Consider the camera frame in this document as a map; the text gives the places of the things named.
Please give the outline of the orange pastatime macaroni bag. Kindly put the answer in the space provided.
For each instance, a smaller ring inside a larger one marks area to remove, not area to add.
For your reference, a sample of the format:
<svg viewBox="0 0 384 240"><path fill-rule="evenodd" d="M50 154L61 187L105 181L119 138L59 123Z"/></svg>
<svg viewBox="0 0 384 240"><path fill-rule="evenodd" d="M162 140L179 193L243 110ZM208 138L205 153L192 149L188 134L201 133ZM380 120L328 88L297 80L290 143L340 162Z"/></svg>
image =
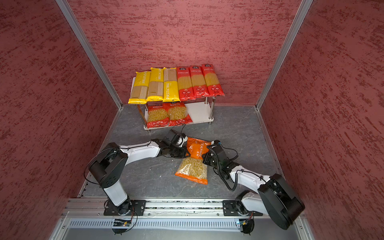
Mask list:
<svg viewBox="0 0 384 240"><path fill-rule="evenodd" d="M207 165L203 163L203 155L209 152L207 146L212 144L213 142L188 138L187 150L191 156L183 159L175 176L207 185L208 170Z"/></svg>

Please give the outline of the red macaroni bag small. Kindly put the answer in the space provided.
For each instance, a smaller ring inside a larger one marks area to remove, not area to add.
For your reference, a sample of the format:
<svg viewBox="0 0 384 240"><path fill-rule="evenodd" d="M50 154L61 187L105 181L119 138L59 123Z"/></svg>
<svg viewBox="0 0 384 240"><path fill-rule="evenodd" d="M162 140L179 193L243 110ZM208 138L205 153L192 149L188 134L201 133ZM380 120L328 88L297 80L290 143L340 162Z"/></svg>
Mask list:
<svg viewBox="0 0 384 240"><path fill-rule="evenodd" d="M193 122L184 103L164 103L163 107L169 115L170 127L186 125Z"/></svg>

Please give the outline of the red macaroni bag large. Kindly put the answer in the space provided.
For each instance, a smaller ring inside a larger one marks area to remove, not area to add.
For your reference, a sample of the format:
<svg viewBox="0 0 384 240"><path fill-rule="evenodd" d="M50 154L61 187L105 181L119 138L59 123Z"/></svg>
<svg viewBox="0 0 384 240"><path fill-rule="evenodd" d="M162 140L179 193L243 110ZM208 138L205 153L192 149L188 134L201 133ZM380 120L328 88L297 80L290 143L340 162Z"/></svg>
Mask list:
<svg viewBox="0 0 384 240"><path fill-rule="evenodd" d="M147 127L149 129L167 127L169 125L169 122L169 114L164 108L164 105L155 105L148 107Z"/></svg>

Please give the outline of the yellow spaghetti bag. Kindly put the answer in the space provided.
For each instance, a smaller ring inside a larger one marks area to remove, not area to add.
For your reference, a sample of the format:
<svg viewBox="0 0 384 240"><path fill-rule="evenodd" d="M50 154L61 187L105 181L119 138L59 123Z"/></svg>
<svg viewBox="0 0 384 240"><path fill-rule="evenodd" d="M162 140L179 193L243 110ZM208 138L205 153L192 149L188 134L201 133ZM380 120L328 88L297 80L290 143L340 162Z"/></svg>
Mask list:
<svg viewBox="0 0 384 240"><path fill-rule="evenodd" d="M136 72L135 81L131 90L129 104L144 105L147 103L151 72Z"/></svg>
<svg viewBox="0 0 384 240"><path fill-rule="evenodd" d="M164 68L163 102L180 102L176 68Z"/></svg>
<svg viewBox="0 0 384 240"><path fill-rule="evenodd" d="M151 68L148 102L159 102L164 100L164 69Z"/></svg>

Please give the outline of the clear labelled spaghetti bag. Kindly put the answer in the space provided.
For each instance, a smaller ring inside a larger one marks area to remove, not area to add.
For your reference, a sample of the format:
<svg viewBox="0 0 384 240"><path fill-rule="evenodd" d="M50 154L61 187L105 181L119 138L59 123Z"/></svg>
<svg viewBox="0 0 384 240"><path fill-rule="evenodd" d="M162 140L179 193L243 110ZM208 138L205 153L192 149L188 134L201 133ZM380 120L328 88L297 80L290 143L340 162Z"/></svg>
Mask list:
<svg viewBox="0 0 384 240"><path fill-rule="evenodd" d="M188 67L177 67L177 82L181 102L195 100L192 79Z"/></svg>

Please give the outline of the red spaghetti bag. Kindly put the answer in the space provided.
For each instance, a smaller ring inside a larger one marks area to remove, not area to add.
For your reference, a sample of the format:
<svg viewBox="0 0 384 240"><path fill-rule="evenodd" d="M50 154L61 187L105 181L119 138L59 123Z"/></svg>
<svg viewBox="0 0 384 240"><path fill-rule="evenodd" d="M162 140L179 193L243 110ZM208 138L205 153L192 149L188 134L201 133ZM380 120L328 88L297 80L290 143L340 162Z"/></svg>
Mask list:
<svg viewBox="0 0 384 240"><path fill-rule="evenodd" d="M196 98L209 97L210 94L208 92L202 68L200 66L190 66L189 71Z"/></svg>
<svg viewBox="0 0 384 240"><path fill-rule="evenodd" d="M225 94L214 70L214 66L212 64L203 64L201 67L210 97L224 97Z"/></svg>

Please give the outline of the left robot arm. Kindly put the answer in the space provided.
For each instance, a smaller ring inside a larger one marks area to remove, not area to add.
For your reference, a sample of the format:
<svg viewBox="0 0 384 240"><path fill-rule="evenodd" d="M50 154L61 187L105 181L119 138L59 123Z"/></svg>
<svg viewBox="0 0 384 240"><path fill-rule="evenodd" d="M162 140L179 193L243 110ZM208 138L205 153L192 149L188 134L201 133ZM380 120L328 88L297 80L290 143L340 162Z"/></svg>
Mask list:
<svg viewBox="0 0 384 240"><path fill-rule="evenodd" d="M126 165L149 158L170 157L184 159L190 156L187 149L188 137L181 132L170 130L163 139L147 143L119 146L109 143L87 165L87 170L108 196L108 204L117 215L125 216L134 212L133 204L124 190L120 177Z"/></svg>

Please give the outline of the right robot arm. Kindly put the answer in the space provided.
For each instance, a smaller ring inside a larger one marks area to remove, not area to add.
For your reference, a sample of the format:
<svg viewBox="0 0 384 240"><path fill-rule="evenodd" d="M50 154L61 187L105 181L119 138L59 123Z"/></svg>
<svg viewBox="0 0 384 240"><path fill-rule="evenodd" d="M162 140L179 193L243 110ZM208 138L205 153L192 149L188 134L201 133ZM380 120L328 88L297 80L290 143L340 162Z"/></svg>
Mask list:
<svg viewBox="0 0 384 240"><path fill-rule="evenodd" d="M282 175L267 176L244 168L235 162L239 155L227 157L227 148L220 141L214 141L207 149L203 163L214 169L229 191L235 191L239 185L249 189L235 199L238 214L266 214L278 227L287 230L305 210L304 202Z"/></svg>

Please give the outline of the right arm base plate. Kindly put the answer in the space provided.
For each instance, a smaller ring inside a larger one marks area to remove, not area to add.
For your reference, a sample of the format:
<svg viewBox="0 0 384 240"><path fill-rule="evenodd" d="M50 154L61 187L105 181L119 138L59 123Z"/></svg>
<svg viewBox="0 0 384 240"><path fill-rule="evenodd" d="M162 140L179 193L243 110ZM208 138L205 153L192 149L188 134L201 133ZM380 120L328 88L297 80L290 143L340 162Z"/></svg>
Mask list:
<svg viewBox="0 0 384 240"><path fill-rule="evenodd" d="M242 202L236 200L223 200L222 204L225 217L250 217L251 215L258 217L267 213L262 203L256 203L253 211L247 210Z"/></svg>

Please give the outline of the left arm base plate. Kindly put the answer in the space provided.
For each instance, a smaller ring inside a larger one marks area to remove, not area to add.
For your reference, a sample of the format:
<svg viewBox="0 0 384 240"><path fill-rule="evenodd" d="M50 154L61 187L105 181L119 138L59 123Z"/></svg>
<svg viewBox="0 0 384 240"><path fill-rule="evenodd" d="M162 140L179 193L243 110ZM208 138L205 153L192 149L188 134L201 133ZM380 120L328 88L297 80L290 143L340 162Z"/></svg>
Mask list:
<svg viewBox="0 0 384 240"><path fill-rule="evenodd" d="M108 199L104 203L104 216L142 216L146 208L147 201L145 200L129 200L124 201L120 206L115 206Z"/></svg>

